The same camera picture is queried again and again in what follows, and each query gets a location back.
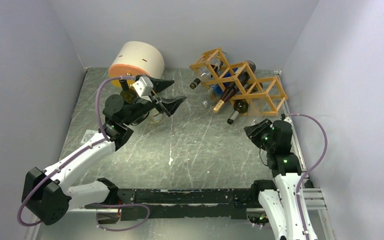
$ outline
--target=white wall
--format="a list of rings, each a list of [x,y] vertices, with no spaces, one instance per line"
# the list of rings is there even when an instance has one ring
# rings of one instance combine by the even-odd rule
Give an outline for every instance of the white wall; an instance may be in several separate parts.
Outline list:
[[[50,0],[83,64],[109,67],[128,41],[159,49],[187,68],[222,47],[232,62],[279,70],[318,0]]]
[[[25,175],[58,160],[84,72],[47,0],[0,0],[0,240],[24,239]]]
[[[282,72],[292,112],[325,126],[311,177],[338,240],[384,239],[384,0],[320,0]],[[297,119],[306,163],[320,130]]]

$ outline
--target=white sticker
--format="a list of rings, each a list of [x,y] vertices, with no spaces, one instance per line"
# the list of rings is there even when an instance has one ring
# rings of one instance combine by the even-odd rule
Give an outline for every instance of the white sticker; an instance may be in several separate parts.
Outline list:
[[[86,130],[86,132],[84,133],[83,135],[83,138],[81,139],[81,142],[80,144],[83,145],[85,144],[87,141],[89,141],[98,131],[96,130]]]

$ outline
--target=wine rack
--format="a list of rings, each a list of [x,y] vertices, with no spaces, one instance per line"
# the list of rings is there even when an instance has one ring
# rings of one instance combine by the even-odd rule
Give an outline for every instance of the wine rack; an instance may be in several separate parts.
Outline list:
[[[213,58],[219,58],[223,62],[223,66],[220,67],[219,71],[219,73],[221,73],[220,75],[214,71],[210,65],[210,60]],[[241,114],[242,116],[278,116],[279,109],[282,107],[285,100],[288,99],[288,95],[282,87],[279,75],[256,78],[246,61],[230,64],[222,53],[222,49],[220,47],[204,52],[195,63],[189,66],[189,68],[191,68],[197,75],[201,74],[203,67],[207,68],[213,76],[213,79],[210,81],[201,83],[201,85],[203,85],[206,89],[209,89],[210,86],[214,84],[218,84],[221,90],[224,91],[224,83],[235,82],[236,86],[239,88],[239,92],[229,99],[229,102],[232,105],[235,100],[244,99],[248,102],[248,112]],[[245,70],[250,76],[246,83],[246,88],[238,79],[238,76]],[[227,73],[230,73],[231,76],[224,77]],[[268,87],[264,89],[263,84],[268,83]],[[270,94],[274,87],[277,88],[278,94]],[[266,103],[269,107],[268,111],[264,111]]]

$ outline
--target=marble tabletop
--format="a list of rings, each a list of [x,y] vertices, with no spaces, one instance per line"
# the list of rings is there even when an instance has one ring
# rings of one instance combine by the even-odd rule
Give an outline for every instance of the marble tabletop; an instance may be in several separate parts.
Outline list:
[[[271,77],[272,71],[257,71],[257,77]],[[107,68],[89,68],[81,88],[60,158],[82,144],[87,130],[97,130],[95,97],[98,86],[108,77]],[[147,118],[134,130],[130,140],[117,152],[93,165],[75,185],[105,177],[119,188],[249,188],[254,180],[272,179],[261,163],[259,149],[243,128],[262,117],[239,116],[234,124],[226,120],[233,111],[227,103],[219,113],[202,104],[203,86],[190,89],[195,78],[191,69],[166,69],[163,79],[175,83],[161,93],[164,98],[186,96],[171,116],[159,123]],[[120,88],[107,84],[101,93],[100,107]],[[265,152],[261,153],[266,162]]]

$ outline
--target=gray marble surface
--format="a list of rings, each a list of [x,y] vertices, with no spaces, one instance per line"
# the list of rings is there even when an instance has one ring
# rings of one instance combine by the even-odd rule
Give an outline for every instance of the gray marble surface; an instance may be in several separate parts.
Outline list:
[[[256,75],[269,77],[272,72],[257,71]],[[98,129],[95,97],[107,77],[107,68],[88,69],[61,158],[81,146],[86,130]],[[128,143],[93,165],[76,185],[105,177],[119,188],[249,188],[254,180],[272,179],[269,168],[261,163],[259,149],[243,130],[262,117],[240,116],[229,125],[226,120],[233,107],[227,103],[217,114],[203,107],[204,87],[189,88],[195,78],[192,70],[166,69],[162,78],[175,80],[162,97],[186,96],[187,100],[172,117],[164,116],[159,123],[152,123],[149,117],[131,127],[134,133]],[[107,84],[100,98],[101,109],[106,98],[120,90]],[[264,152],[261,156],[266,162]]]

